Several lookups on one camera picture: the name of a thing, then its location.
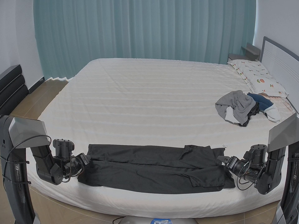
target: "mattress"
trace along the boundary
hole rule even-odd
[[[40,120],[53,139],[75,144],[74,155],[88,144],[185,145],[226,147],[242,158],[254,144],[267,144],[276,125],[262,113],[247,127],[224,121],[215,102],[230,91],[250,92],[229,65],[201,62],[110,58],[89,62],[43,111]],[[283,98],[272,98],[282,120],[294,113]],[[84,209],[113,215],[190,218],[231,215],[281,198],[286,178],[267,195],[252,186],[198,194],[149,194],[91,187],[72,178],[59,186],[40,180],[28,152],[28,179],[40,192]]]

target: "white headboard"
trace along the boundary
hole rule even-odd
[[[287,99],[299,111],[299,56],[264,36],[260,62],[289,93]]]

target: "patterned pillow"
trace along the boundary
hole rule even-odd
[[[228,64],[231,64],[238,71],[253,93],[264,93],[268,96],[283,98],[288,96],[283,86],[270,75],[269,71],[259,61],[232,60]]]

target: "curtain fold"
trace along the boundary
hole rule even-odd
[[[252,43],[256,0],[34,0],[45,78],[75,76],[97,58],[225,64]]]

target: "blue sticker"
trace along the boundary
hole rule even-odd
[[[172,221],[170,219],[155,218],[151,221],[150,224],[172,224]]]

